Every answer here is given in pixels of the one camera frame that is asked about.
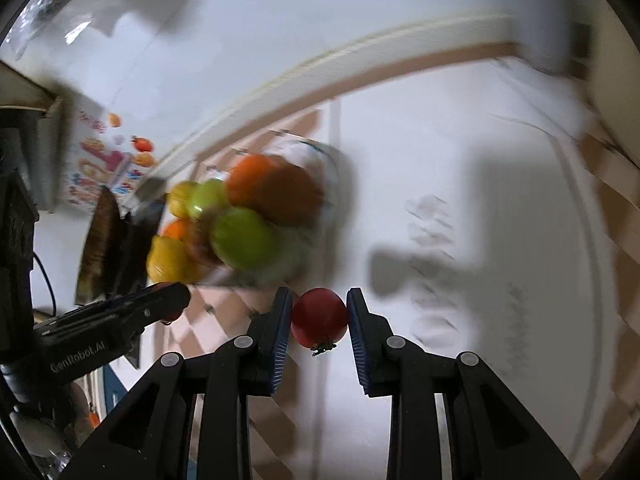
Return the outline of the colourful wall sticker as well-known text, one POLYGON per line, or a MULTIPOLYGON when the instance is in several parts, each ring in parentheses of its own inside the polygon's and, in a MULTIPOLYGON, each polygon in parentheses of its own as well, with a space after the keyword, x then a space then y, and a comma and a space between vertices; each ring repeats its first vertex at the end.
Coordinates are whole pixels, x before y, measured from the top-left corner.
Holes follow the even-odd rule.
POLYGON ((94 103, 70 109, 61 176, 63 203, 92 211, 104 188, 121 203, 156 164, 152 140, 127 132, 119 115, 94 103))

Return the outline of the green apple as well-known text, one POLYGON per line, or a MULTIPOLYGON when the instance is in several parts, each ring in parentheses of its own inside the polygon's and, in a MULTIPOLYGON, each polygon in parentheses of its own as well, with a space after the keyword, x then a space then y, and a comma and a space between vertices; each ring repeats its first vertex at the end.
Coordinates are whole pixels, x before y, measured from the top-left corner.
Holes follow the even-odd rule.
POLYGON ((230 205, 227 183, 220 179, 210 179, 199 183, 188 200, 188 214, 198 220, 209 211, 221 211, 230 205))
POLYGON ((230 207, 218 214, 209 231, 214 254, 238 271, 266 266, 280 249, 277 230, 250 208, 230 207))

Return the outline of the yellow lemon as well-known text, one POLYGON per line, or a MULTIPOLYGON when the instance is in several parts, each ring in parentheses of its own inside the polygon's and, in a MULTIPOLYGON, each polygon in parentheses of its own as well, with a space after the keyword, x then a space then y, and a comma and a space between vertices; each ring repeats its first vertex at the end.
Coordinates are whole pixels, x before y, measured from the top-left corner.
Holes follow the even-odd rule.
POLYGON ((151 283, 192 285, 204 276, 203 268, 186 252, 186 244, 167 236, 155 235, 146 258, 146 274, 151 283))

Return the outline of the bright orange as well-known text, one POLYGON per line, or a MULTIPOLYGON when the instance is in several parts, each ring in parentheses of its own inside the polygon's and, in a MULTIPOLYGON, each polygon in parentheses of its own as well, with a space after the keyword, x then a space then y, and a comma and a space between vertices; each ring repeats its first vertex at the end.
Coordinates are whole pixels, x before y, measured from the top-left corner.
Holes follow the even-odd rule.
POLYGON ((253 207, 259 185, 277 168, 274 159, 264 154, 243 155, 229 171, 227 194, 233 206, 253 207))

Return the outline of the checkered brown kitchen mat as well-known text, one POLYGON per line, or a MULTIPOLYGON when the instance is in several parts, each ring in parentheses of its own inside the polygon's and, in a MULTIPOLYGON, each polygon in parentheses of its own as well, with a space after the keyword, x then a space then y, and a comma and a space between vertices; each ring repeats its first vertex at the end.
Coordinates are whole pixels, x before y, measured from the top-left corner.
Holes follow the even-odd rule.
POLYGON ((600 179, 573 81, 483 44, 376 68, 207 139, 195 174, 287 134, 329 145, 298 287, 359 287, 396 332, 478 353, 586 479, 639 420, 637 220, 600 179))

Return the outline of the dark orange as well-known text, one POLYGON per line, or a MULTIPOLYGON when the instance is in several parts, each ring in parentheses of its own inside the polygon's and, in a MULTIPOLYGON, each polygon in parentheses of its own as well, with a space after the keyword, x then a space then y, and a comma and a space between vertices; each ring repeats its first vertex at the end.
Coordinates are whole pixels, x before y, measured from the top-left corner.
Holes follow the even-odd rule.
POLYGON ((277 166, 259 185, 255 209, 277 226, 302 226, 314 221, 323 192, 308 172, 292 164, 277 166))

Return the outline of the black wok pan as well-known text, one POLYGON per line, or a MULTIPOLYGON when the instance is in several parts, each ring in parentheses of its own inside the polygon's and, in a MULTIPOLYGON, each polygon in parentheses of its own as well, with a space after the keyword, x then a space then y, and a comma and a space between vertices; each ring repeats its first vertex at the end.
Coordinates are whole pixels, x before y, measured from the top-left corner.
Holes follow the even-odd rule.
POLYGON ((109 188, 101 186, 80 258, 75 289, 76 306, 90 304, 105 294, 120 222, 122 218, 115 196, 109 188))

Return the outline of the red cherry tomato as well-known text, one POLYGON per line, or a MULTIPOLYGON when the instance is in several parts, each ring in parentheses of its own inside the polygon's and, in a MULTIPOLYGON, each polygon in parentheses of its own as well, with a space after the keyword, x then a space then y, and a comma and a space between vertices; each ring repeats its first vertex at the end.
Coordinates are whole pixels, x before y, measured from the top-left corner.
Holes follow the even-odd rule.
POLYGON ((348 327, 344 301, 331 289, 316 287, 299 296, 292 307, 291 333, 313 356, 335 348, 348 327))
POLYGON ((160 319, 160 322, 164 325, 170 325, 171 323, 177 321, 182 314, 183 314, 183 310, 175 310, 172 312, 168 312, 165 316, 163 316, 160 319))

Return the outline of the brown reddish pear apple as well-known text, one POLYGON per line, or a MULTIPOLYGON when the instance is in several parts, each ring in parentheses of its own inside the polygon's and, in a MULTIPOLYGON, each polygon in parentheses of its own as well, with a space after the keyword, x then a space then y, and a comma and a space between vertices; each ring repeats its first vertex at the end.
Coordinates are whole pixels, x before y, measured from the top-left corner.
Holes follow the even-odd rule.
POLYGON ((217 257, 210 244, 210 229, 213 219, 202 217, 191 221, 184 234, 184 250, 186 254, 201 266, 218 266, 221 260, 217 257))

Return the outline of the yellow-green citrus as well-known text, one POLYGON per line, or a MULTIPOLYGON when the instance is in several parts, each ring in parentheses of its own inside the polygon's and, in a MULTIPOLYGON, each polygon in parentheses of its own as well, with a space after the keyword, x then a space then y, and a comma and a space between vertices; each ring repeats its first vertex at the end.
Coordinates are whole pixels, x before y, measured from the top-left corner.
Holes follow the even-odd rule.
POLYGON ((168 193, 167 207, 169 212, 179 219, 189 217, 191 196, 198 187, 198 182, 185 180, 175 184, 168 193))

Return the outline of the black range hood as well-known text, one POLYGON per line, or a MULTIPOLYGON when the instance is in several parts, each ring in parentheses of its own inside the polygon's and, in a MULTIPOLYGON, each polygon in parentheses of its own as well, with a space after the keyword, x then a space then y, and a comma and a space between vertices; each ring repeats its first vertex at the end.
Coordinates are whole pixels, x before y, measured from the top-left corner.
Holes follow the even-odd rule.
POLYGON ((1 65, 1 172, 17 172, 39 210, 58 201, 64 103, 1 65))

